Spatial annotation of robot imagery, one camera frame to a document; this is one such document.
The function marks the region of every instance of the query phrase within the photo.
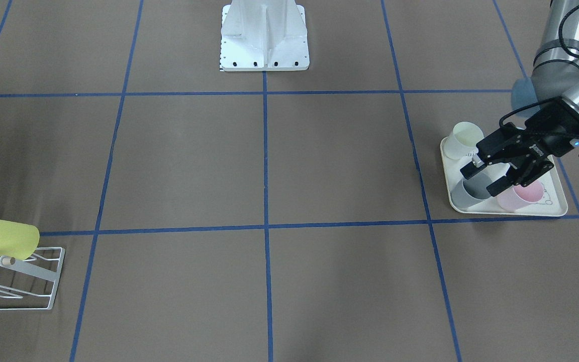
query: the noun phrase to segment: white tray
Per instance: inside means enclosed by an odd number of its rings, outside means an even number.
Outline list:
[[[556,167],[551,171],[543,174],[539,181],[544,185],[544,196],[540,201],[533,205],[525,206],[515,211],[506,211],[497,204],[494,197],[480,202],[479,204],[470,206],[469,208],[458,208],[453,204],[450,197],[450,190],[462,179],[462,174],[459,171],[467,163],[471,162],[472,154],[466,155],[459,160],[453,160],[444,156],[443,145],[446,138],[441,140],[439,144],[439,151],[441,151],[441,162],[444,167],[444,179],[446,180],[446,190],[448,192],[448,201],[453,209],[463,214],[490,214],[490,215],[518,215],[518,216],[562,216],[567,213],[569,206],[564,195],[560,177]],[[549,156],[549,161],[554,163],[553,156]],[[487,167],[484,171],[492,181],[496,181],[506,173],[507,165],[492,165]]]

